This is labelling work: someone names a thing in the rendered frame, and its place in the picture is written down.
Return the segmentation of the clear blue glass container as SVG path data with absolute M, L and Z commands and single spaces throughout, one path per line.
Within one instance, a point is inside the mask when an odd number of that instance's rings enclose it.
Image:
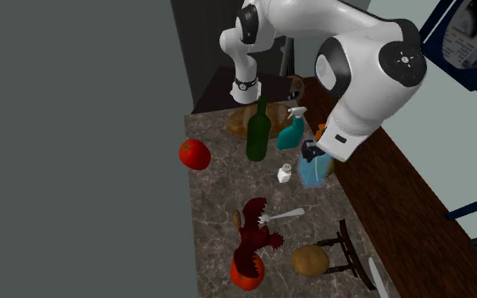
M 320 188 L 326 177 L 334 171 L 335 160 L 328 154 L 315 157 L 310 162 L 301 157 L 298 172 L 305 189 Z

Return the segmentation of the teal spray bottle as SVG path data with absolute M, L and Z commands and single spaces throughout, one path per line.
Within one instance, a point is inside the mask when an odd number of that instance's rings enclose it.
M 303 115 L 307 111 L 305 107 L 289 108 L 291 125 L 284 128 L 277 137 L 277 148 L 280 150 L 291 149 L 297 147 L 302 139 L 304 131 Z

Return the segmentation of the dark green glass bottle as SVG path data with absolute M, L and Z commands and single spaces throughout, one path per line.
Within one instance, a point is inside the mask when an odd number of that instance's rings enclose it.
M 257 112 L 249 119 L 247 126 L 247 158 L 254 162 L 262 161 L 267 152 L 271 121 L 266 114 L 267 98 L 258 99 Z

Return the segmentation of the silver fork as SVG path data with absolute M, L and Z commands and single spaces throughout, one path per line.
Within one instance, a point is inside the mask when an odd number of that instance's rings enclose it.
M 258 217 L 258 224 L 266 224 L 269 221 L 271 221 L 273 219 L 277 219 L 277 218 L 287 218 L 287 217 L 301 216 L 304 213 L 305 213 L 305 211 L 301 207 L 296 208 L 294 210 L 291 210 L 289 212 L 284 212 L 282 214 L 278 214 L 278 215 L 274 215 L 274 216 L 271 216 L 271 215 L 268 215 L 267 213 L 265 213 L 265 214 Z

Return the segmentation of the brown bread loaf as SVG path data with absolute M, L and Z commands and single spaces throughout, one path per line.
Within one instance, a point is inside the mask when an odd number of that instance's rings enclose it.
M 278 103 L 269 102 L 266 107 L 266 114 L 271 122 L 269 138 L 274 139 L 287 126 L 291 125 L 289 117 L 290 107 Z M 226 121 L 226 129 L 232 135 L 245 140 L 247 138 L 247 126 L 250 118 L 257 112 L 258 105 L 253 104 L 244 108 L 239 108 Z

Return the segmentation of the dark red bird figure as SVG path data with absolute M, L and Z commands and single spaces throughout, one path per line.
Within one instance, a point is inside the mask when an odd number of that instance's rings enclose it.
M 266 224 L 263 226 L 258 224 L 258 217 L 263 214 L 266 204 L 266 198 L 255 197 L 249 200 L 242 209 L 244 223 L 241 224 L 241 243 L 234 252 L 233 260 L 237 271 L 248 278 L 259 276 L 253 261 L 253 256 L 258 249 L 271 246 L 276 250 L 284 243 L 282 235 L 277 232 L 270 233 Z

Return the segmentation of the brown potato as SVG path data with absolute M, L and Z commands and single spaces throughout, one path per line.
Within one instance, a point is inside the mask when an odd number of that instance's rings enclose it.
M 323 248 L 317 245 L 301 246 L 291 254 L 294 268 L 303 276 L 324 274 L 330 267 L 330 259 Z

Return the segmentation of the dark wooden rack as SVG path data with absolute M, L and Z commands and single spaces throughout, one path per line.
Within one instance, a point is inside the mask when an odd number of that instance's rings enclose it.
M 324 274 L 340 273 L 350 270 L 356 278 L 360 278 L 363 281 L 368 290 L 377 290 L 370 277 L 365 272 L 358 257 L 352 240 L 348 234 L 345 219 L 339 221 L 339 231 L 336 233 L 336 237 L 334 239 L 319 240 L 315 243 L 317 246 L 333 246 L 335 244 L 339 244 L 341 246 L 343 254 L 347 260 L 347 264 L 329 267 Z

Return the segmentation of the dark robot stand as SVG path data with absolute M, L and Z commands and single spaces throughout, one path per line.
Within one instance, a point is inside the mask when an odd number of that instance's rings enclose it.
M 224 66 L 219 67 L 191 113 L 207 113 L 242 107 L 242 104 L 236 102 L 230 94 L 234 78 L 235 70 Z M 267 97 L 268 102 L 283 102 L 289 99 L 291 78 L 263 73 L 258 73 L 258 78 L 262 83 L 261 93 Z

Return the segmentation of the dark brown wooden board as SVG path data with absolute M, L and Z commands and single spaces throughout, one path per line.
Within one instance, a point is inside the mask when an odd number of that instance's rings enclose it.
M 477 298 L 469 236 L 383 129 L 335 174 L 402 298 Z

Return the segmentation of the red tomato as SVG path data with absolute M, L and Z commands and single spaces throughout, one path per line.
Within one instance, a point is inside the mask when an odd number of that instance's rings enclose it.
M 204 170 L 211 161 L 209 149 L 198 140 L 186 140 L 179 150 L 180 160 L 191 169 Z

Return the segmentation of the orange red round fruit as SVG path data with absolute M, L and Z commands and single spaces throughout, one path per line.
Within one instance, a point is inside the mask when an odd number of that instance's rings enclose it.
M 262 282 L 265 275 L 264 264 L 262 259 L 258 255 L 253 256 L 256 269 L 259 276 L 256 278 L 248 278 L 240 274 L 235 265 L 235 261 L 231 260 L 230 278 L 234 285 L 240 287 L 244 291 L 255 290 Z

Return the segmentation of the blue framed wall picture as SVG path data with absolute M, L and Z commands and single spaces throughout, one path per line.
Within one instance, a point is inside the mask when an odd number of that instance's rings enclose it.
M 419 34 L 423 54 L 477 92 L 477 0 L 440 0 Z

